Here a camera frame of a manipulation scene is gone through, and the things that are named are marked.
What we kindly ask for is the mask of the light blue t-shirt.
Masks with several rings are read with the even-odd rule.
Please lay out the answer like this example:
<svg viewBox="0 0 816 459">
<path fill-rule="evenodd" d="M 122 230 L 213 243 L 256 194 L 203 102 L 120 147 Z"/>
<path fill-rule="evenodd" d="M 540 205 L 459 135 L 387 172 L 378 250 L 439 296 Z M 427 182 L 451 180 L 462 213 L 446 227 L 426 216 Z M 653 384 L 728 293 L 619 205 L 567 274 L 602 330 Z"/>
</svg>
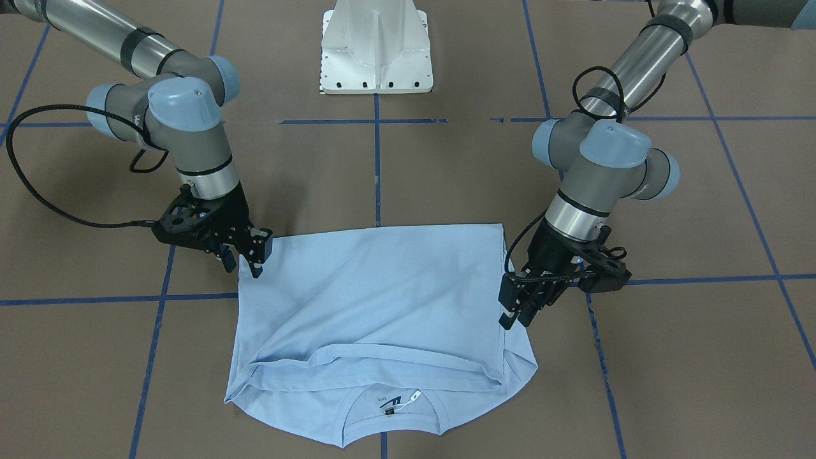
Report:
<svg viewBox="0 0 816 459">
<path fill-rule="evenodd" d="M 340 448 L 475 420 L 538 370 L 499 322 L 505 255 L 501 224 L 278 238 L 259 278 L 240 264 L 224 403 Z"/>
</svg>

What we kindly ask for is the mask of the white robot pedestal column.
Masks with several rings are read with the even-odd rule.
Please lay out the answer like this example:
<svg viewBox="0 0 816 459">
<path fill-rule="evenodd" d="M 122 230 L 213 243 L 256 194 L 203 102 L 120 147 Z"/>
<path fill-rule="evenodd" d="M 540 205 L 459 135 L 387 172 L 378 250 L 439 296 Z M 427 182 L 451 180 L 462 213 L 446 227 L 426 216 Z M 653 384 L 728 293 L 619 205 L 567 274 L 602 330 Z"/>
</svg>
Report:
<svg viewBox="0 0 816 459">
<path fill-rule="evenodd" d="M 338 1 L 321 25 L 320 93 L 432 91 L 428 17 L 413 1 Z"/>
</svg>

